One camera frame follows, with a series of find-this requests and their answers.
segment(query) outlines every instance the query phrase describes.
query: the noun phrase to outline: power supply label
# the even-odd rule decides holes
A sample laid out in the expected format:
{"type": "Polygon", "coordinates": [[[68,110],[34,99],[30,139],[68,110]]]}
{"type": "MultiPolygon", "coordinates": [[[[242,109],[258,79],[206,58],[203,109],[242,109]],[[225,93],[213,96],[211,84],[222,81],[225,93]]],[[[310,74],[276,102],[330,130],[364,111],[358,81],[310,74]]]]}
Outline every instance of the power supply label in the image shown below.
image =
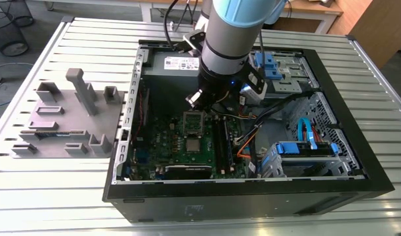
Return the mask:
{"type": "Polygon", "coordinates": [[[163,68],[166,70],[198,70],[199,58],[166,57],[163,68]]]}

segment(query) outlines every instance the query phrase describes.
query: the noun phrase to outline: sticker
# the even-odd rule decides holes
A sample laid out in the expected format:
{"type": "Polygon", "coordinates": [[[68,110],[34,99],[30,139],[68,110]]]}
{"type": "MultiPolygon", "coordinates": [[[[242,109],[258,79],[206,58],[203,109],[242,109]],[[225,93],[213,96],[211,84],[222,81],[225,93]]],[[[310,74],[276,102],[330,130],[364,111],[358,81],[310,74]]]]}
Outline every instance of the sticker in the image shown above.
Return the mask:
{"type": "Polygon", "coordinates": [[[290,70],[289,70],[289,69],[286,69],[286,68],[280,68],[280,72],[281,72],[281,73],[289,73],[289,72],[290,72],[290,70]]]}
{"type": "Polygon", "coordinates": [[[251,172],[255,172],[255,165],[253,164],[253,162],[249,163],[249,169],[251,170],[251,172]]]}
{"type": "Polygon", "coordinates": [[[166,57],[165,70],[198,70],[199,58],[166,57]]]}
{"type": "Polygon", "coordinates": [[[203,205],[191,205],[185,207],[185,215],[186,216],[195,216],[203,211],[203,205]]]}
{"type": "Polygon", "coordinates": [[[259,149],[259,154],[265,154],[268,152],[268,149],[266,148],[264,148],[264,147],[261,147],[261,149],[259,149]]]}
{"type": "Polygon", "coordinates": [[[239,104],[245,105],[246,104],[246,97],[239,96],[239,104]]]}
{"type": "Polygon", "coordinates": [[[325,11],[325,14],[330,14],[330,15],[340,15],[340,13],[338,13],[338,12],[336,12],[336,11],[325,11]]]}

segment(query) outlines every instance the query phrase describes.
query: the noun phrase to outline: metal slotted table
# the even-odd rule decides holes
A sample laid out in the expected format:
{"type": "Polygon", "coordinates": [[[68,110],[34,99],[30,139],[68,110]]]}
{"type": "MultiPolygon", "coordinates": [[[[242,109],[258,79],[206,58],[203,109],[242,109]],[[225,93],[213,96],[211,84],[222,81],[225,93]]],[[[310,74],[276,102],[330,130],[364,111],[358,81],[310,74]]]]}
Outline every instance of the metal slotted table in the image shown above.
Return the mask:
{"type": "MultiPolygon", "coordinates": [[[[181,40],[190,27],[170,33],[181,40]]],[[[0,233],[35,235],[393,235],[401,232],[401,99],[356,41],[265,31],[266,46],[318,52],[396,191],[320,216],[130,224],[102,202],[108,159],[13,159],[42,81],[72,89],[82,68],[94,89],[131,83],[138,41],[165,40],[162,24],[75,18],[62,22],[0,119],[0,233]]]]}

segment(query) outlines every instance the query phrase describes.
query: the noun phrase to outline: trash can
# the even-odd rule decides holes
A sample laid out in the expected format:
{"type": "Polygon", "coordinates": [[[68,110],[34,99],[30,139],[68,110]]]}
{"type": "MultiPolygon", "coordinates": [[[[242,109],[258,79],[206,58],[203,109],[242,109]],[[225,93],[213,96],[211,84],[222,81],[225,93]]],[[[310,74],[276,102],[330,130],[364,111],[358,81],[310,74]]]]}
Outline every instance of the trash can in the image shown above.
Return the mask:
{"type": "Polygon", "coordinates": [[[0,12],[0,52],[7,57],[21,55],[28,50],[24,35],[13,23],[13,16],[0,12]]]}
{"type": "Polygon", "coordinates": [[[31,25],[35,22],[25,0],[0,0],[1,11],[15,17],[15,24],[19,27],[31,25]]]}

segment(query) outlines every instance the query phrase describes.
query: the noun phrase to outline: green motherboard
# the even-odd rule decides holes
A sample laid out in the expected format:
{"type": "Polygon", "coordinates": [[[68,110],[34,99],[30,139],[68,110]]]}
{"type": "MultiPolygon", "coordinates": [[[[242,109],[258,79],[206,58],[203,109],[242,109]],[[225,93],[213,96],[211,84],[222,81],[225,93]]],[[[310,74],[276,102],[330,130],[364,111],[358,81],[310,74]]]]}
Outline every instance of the green motherboard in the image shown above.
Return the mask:
{"type": "Polygon", "coordinates": [[[162,180],[170,166],[206,167],[213,179],[245,178],[246,164],[233,151],[241,135],[237,119],[185,112],[167,120],[154,118],[147,128],[147,145],[128,152],[132,179],[162,180]]]}

